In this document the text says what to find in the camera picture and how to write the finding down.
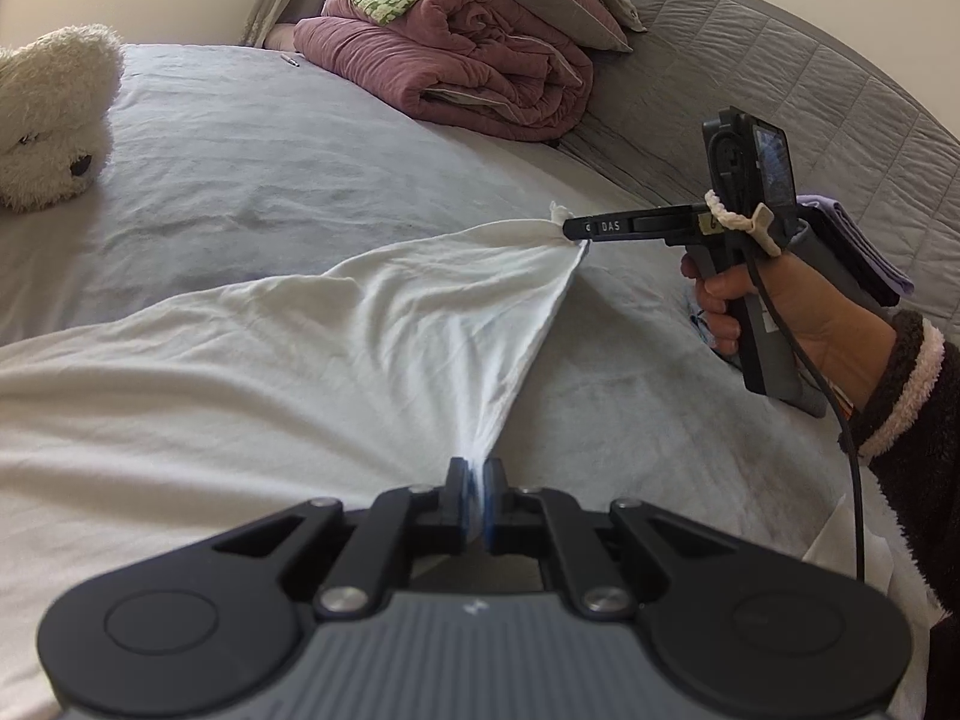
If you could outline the person right hand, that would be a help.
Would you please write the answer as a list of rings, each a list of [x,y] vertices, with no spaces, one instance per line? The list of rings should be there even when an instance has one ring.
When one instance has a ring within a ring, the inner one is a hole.
[[[757,292],[747,266],[732,266],[704,280],[692,257],[685,255],[680,268],[682,275],[695,283],[697,303],[715,337],[713,346],[723,355],[735,355],[740,327],[727,307]],[[866,410],[889,364],[895,328],[843,296],[827,278],[794,255],[761,262],[758,273],[773,307],[805,354],[857,411]]]

